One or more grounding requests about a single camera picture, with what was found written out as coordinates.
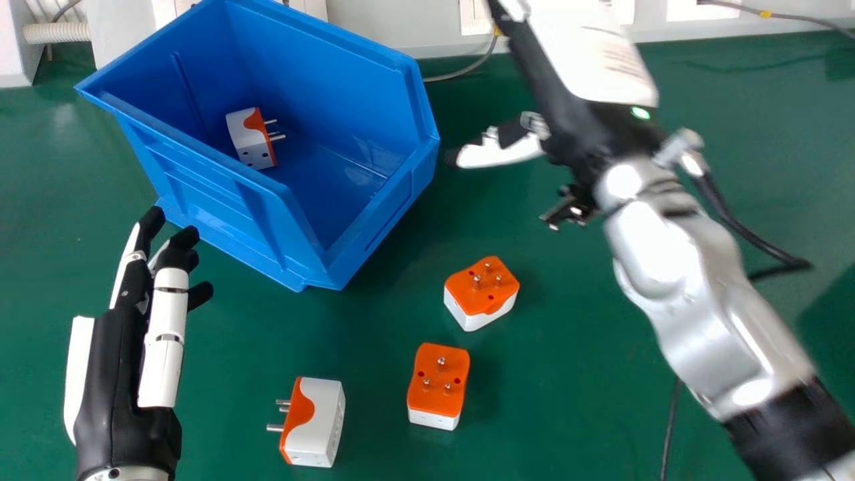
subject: robotic hand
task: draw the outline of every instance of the robotic hand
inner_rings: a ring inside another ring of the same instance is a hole
[[[165,222],[152,207],[133,226],[109,309],[72,324],[63,417],[77,448],[77,481],[168,481],[181,457],[175,396],[186,317],[211,298],[208,282],[189,287],[199,263],[196,228],[149,258]]]
[[[454,152],[474,169],[546,155],[574,183],[541,219],[605,217],[617,281],[663,355],[761,481],[855,480],[855,428],[798,341],[743,271],[733,236],[687,193],[682,167],[734,232],[795,258],[732,218],[687,130],[666,139],[658,92],[599,0],[487,0],[540,113],[524,112]]]

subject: orange and white plug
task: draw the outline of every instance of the orange and white plug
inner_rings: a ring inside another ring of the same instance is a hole
[[[258,107],[226,115],[228,134],[243,165],[255,170],[276,166],[273,143],[286,137],[280,132],[268,131],[268,125],[276,122],[276,119],[264,120]]]
[[[407,390],[407,413],[414,425],[454,431],[463,412],[469,353],[425,342],[416,352]]]
[[[283,425],[267,430],[282,433],[279,451],[294,466],[333,467],[345,422],[345,391],[339,381],[298,377],[290,400],[276,400]]]
[[[496,256],[481,259],[445,281],[445,307],[463,330],[478,330],[510,312],[520,283]]]

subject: blue plastic bin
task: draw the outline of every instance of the blue plastic bin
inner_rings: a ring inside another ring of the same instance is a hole
[[[167,219],[294,291],[342,289],[433,178],[416,62],[272,0],[205,0],[77,85],[112,112]],[[260,107],[279,165],[237,160]]]

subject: green table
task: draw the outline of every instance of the green table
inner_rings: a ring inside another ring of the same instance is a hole
[[[734,212],[817,269],[759,289],[855,407],[855,48],[834,33],[645,45],[659,121],[694,128]],[[468,59],[426,62],[436,74]],[[57,49],[34,88],[0,91],[0,478],[72,479],[62,426],[72,316],[105,307],[133,222],[155,194],[115,121],[72,86],[92,71]],[[510,59],[430,86],[444,146],[533,108]],[[436,179],[344,292],[303,294],[207,245],[178,413],[180,481],[323,479],[652,480],[674,380],[645,317],[611,271],[601,221],[560,235],[537,216],[567,175],[546,162]],[[453,271],[497,254],[515,310],[463,333],[442,305]],[[745,249],[749,271],[770,265]],[[467,348],[454,432],[407,422],[416,348]],[[267,422],[294,378],[340,379],[347,415],[332,470],[292,469]],[[672,478],[748,479],[723,431],[682,396]]]

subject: green indicator light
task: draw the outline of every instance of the green indicator light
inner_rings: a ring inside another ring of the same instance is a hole
[[[641,107],[633,107],[630,111],[633,113],[633,116],[641,120],[650,120],[650,112],[642,109]]]

